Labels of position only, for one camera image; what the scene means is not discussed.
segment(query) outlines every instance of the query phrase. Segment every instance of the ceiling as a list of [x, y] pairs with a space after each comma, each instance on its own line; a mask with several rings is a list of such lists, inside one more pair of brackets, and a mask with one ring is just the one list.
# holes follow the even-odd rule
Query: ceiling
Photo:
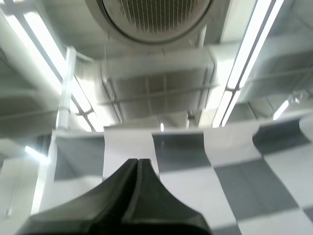
[[[102, 30], [89, 12], [84, 0], [42, 1], [54, 31], [64, 45], [72, 45], [79, 53], [93, 59], [134, 56], [158, 53], [161, 49], [151, 50], [142, 47], [130, 47], [116, 41]], [[211, 16], [207, 24], [205, 44], [219, 43], [229, 0], [214, 1]], [[173, 50], [194, 47], [192, 43], [178, 45]]]
[[[157, 127], [159, 119], [167, 117], [170, 128], [185, 127], [187, 111], [193, 112], [195, 125], [199, 125], [205, 113], [202, 110], [214, 102], [212, 93], [224, 90], [225, 71], [231, 70], [254, 1], [214, 1], [204, 48], [196, 49], [198, 36], [194, 35], [166, 50], [131, 47], [110, 37], [93, 19], [84, 0], [36, 4], [60, 51], [64, 54], [66, 46], [73, 45], [79, 52], [75, 75], [98, 116], [110, 116], [110, 121], [102, 118], [104, 125]], [[269, 106], [266, 97], [275, 109], [291, 93], [312, 87], [312, 7], [310, 0], [285, 0], [229, 122], [255, 118], [251, 107], [264, 113], [262, 107]], [[59, 98], [49, 91], [45, 70], [36, 66], [35, 59], [28, 59], [32, 55], [16, 55], [22, 45], [13, 41], [14, 32], [2, 19], [4, 28], [7, 37], [0, 40], [4, 52], [0, 61], [0, 134], [14, 138], [49, 132], [55, 125]], [[214, 106], [208, 110], [206, 125], [211, 125], [215, 111]]]
[[[238, 105], [229, 121], [271, 118], [293, 94], [302, 94], [300, 104], [292, 104], [285, 115], [298, 116], [313, 108], [313, 2], [285, 0], [270, 30], [250, 76], [243, 87]], [[236, 118], [246, 109], [245, 118]], [[260, 115], [253, 115], [256, 110]]]

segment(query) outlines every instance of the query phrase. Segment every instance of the ceiling light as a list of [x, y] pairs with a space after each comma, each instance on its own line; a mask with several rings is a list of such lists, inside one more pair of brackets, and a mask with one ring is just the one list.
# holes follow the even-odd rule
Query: ceiling light
[[19, 37], [24, 46], [30, 51], [31, 56], [34, 58], [35, 63], [37, 63], [38, 67], [45, 71], [46, 77], [52, 78], [47, 79], [47, 81], [51, 84], [51, 87], [56, 89], [56, 91], [61, 94], [62, 85], [58, 78], [55, 76], [43, 56], [40, 54], [38, 49], [36, 48], [33, 41], [30, 39], [20, 22], [15, 16], [7, 16], [5, 17], [8, 21], [9, 25], [12, 27], [16, 35]]
[[216, 127], [219, 127], [220, 124], [221, 124], [221, 121], [223, 119], [223, 116], [224, 116], [224, 113], [228, 107], [228, 104], [231, 100], [231, 97], [232, 97], [232, 92], [230, 91], [225, 91], [224, 92], [224, 95], [222, 97], [222, 100], [220, 102], [220, 105], [217, 109], [217, 112], [215, 114], [215, 117], [214, 117], [214, 120], [213, 120], [213, 123], [212, 123], [212, 127], [213, 128], [216, 128]]
[[240, 91], [237, 91], [237, 92], [235, 93], [235, 95], [234, 95], [234, 97], [233, 97], [233, 99], [232, 99], [232, 101], [231, 101], [229, 107], [228, 107], [228, 110], [227, 110], [227, 112], [226, 112], [224, 118], [223, 118], [222, 126], [225, 126], [225, 125], [226, 125], [226, 123], [227, 123], [227, 121], [228, 121], [228, 119], [229, 119], [229, 116], [230, 116], [231, 112], [233, 111], [233, 109], [234, 109], [234, 107], [235, 107], [235, 105], [236, 105], [236, 103], [237, 103], [237, 100], [238, 100], [238, 98], [239, 98], [239, 95], [240, 95]]
[[61, 54], [58, 46], [53, 40], [42, 18], [40, 17], [40, 15], [38, 15], [38, 13], [35, 12], [26, 13], [24, 14], [24, 17], [29, 24], [31, 30], [36, 35], [38, 41], [45, 49], [47, 55], [49, 56], [57, 71], [62, 77], [64, 77], [66, 67], [65, 58]]
[[79, 125], [87, 132], [91, 132], [91, 127], [83, 116], [77, 116]]
[[[38, 15], [38, 13], [35, 12], [24, 14], [24, 17], [36, 35], [38, 41], [43, 46], [53, 65], [61, 77], [64, 78], [66, 68], [65, 58], [61, 54], [42, 18], [40, 15]], [[84, 112], [87, 112], [91, 109], [91, 105], [75, 77], [73, 78], [72, 82], [72, 94]]]
[[244, 39], [240, 45], [233, 69], [228, 79], [227, 87], [235, 89], [240, 75], [244, 69], [253, 44], [261, 28], [264, 17], [268, 11], [271, 0], [258, 0], [253, 10]]
[[281, 114], [286, 110], [286, 108], [289, 106], [289, 101], [286, 100], [282, 106], [279, 107], [279, 109], [276, 111], [276, 113], [274, 113], [274, 116], [273, 116], [273, 120], [277, 120]]
[[77, 106], [74, 104], [73, 100], [70, 101], [69, 109], [72, 113], [79, 114], [79, 110], [78, 110]]
[[273, 25], [273, 23], [274, 23], [274, 21], [276, 19], [276, 16], [277, 16], [277, 14], [278, 14], [278, 12], [279, 12], [283, 2], [284, 2], [284, 0], [276, 0], [275, 5], [274, 5], [274, 7], [273, 7], [269, 17], [268, 17], [268, 21], [266, 22], [266, 24], [265, 24], [265, 26], [263, 28], [263, 31], [262, 31], [262, 33], [260, 35], [260, 38], [259, 38], [259, 41], [258, 41], [257, 45], [255, 46], [255, 49], [254, 49], [254, 51], [252, 53], [252, 56], [251, 56], [251, 58], [249, 60], [248, 65], [246, 67], [244, 75], [243, 75], [243, 77], [242, 77], [242, 79], [240, 81], [240, 84], [239, 84], [240, 88], [242, 88], [245, 85], [245, 83], [246, 83], [246, 81], [247, 81], [247, 79], [248, 79], [248, 77], [250, 75], [250, 72], [251, 72], [251, 70], [252, 70], [252, 68], [254, 66], [254, 63], [255, 63], [257, 57], [259, 56], [261, 48], [262, 48], [262, 46], [263, 46], [263, 44], [265, 42], [265, 39], [268, 36], [268, 33], [269, 33], [269, 31], [270, 31], [270, 29], [271, 29], [271, 27], [272, 27], [272, 25]]
[[46, 156], [40, 154], [39, 152], [35, 151], [29, 146], [25, 147], [25, 152], [28, 153], [30, 156], [35, 158], [37, 161], [39, 161], [41, 164], [47, 165], [50, 163], [50, 159]]
[[101, 125], [101, 122], [99, 118], [97, 117], [96, 113], [91, 113], [87, 115], [88, 120], [92, 124], [93, 128], [97, 132], [102, 132], [103, 131], [103, 126]]
[[87, 112], [91, 109], [91, 105], [88, 99], [86, 98], [82, 88], [75, 78], [72, 80], [72, 94], [84, 112]]
[[205, 110], [217, 109], [224, 94], [225, 86], [213, 87], [207, 100]]

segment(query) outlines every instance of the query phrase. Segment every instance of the gray square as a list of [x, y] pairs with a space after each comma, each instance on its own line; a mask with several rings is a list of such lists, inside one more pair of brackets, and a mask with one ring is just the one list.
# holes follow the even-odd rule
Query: gray square
[[242, 235], [238, 225], [212, 230], [213, 235]]
[[203, 133], [153, 135], [159, 172], [210, 166]]
[[237, 221], [298, 206], [263, 159], [215, 171]]
[[103, 175], [104, 137], [56, 138], [57, 163], [54, 180]]
[[303, 209], [304, 213], [307, 214], [308, 218], [313, 222], [313, 207]]

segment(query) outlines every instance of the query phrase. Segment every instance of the fabric banner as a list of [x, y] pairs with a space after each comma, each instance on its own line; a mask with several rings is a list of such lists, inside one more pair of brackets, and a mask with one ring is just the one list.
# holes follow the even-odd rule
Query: fabric banner
[[40, 211], [78, 197], [129, 158], [216, 235], [313, 234], [313, 116], [223, 128], [53, 133]]

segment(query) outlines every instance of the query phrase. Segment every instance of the black plastic object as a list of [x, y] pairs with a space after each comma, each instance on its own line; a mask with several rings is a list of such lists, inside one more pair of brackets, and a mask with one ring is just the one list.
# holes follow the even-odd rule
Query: black plastic object
[[107, 230], [118, 226], [129, 204], [137, 164], [137, 159], [129, 159], [111, 177], [86, 194], [30, 217], [18, 234], [110, 234]]
[[177, 200], [162, 185], [149, 159], [139, 160], [137, 172], [135, 190], [122, 218], [122, 224], [131, 234], [211, 234], [203, 216]]
[[88, 193], [29, 218], [19, 235], [210, 235], [165, 189], [148, 159], [129, 159]]

